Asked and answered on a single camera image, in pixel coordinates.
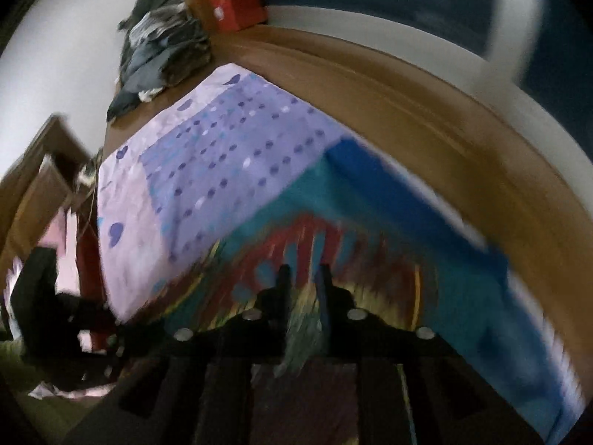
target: black object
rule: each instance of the black object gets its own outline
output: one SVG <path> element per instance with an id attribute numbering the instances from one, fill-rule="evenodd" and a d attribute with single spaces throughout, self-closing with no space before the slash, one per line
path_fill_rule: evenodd
<path id="1" fill-rule="evenodd" d="M 120 117 L 140 105 L 138 92 L 173 87 L 193 71 L 210 62 L 210 42 L 200 20 L 186 14 L 180 25 L 167 28 L 136 46 L 130 43 L 130 31 L 153 10 L 182 3 L 182 0 L 137 0 L 130 16 L 119 23 L 126 30 L 120 57 L 121 88 L 107 110 L 107 121 Z"/>
<path id="2" fill-rule="evenodd" d="M 361 445 L 411 443 L 397 364 L 404 370 L 419 445 L 543 443 L 440 336 L 421 339 L 371 313 L 349 314 L 354 308 L 350 293 L 333 286 L 328 266 L 320 273 L 317 295 L 328 359 L 354 363 L 358 369 Z M 247 311 L 220 329 L 165 343 L 64 444 L 249 443 L 251 365 L 281 359 L 290 282 L 290 269 L 282 266 L 276 286 L 257 297 L 261 314 Z"/>
<path id="3" fill-rule="evenodd" d="M 34 248 L 17 279 L 10 301 L 26 354 L 63 391 L 92 388 L 117 379 L 117 356 L 83 352 L 78 333 L 110 329 L 115 317 L 99 303 L 55 293 L 56 251 Z"/>

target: colorful blanket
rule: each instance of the colorful blanket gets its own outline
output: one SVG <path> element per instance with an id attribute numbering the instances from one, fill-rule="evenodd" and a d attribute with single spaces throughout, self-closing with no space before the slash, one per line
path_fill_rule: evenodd
<path id="1" fill-rule="evenodd" d="M 153 118 L 103 162 L 99 186 L 122 320 L 176 303 L 171 333 L 218 326 L 280 264 L 303 287 L 329 263 L 358 306 L 443 335 L 549 443 L 576 420 L 505 256 L 401 165 L 248 70 L 218 68 Z M 192 273 L 213 245 L 216 264 Z"/>

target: white wall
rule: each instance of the white wall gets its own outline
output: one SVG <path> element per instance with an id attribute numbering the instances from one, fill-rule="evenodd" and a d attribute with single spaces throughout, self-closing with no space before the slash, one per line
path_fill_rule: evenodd
<path id="1" fill-rule="evenodd" d="M 53 112 L 91 152 L 103 144 L 135 0 L 37 0 L 0 57 L 0 176 Z"/>

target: gray clothing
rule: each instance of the gray clothing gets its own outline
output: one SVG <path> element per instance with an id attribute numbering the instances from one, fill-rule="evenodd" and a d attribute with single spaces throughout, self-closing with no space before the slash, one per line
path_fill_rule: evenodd
<path id="1" fill-rule="evenodd" d="M 122 87 L 109 106 L 108 121 L 136 108 L 138 93 L 175 86 L 210 61 L 208 35 L 180 3 L 137 0 L 120 23 L 119 28 L 127 30 L 120 61 Z"/>

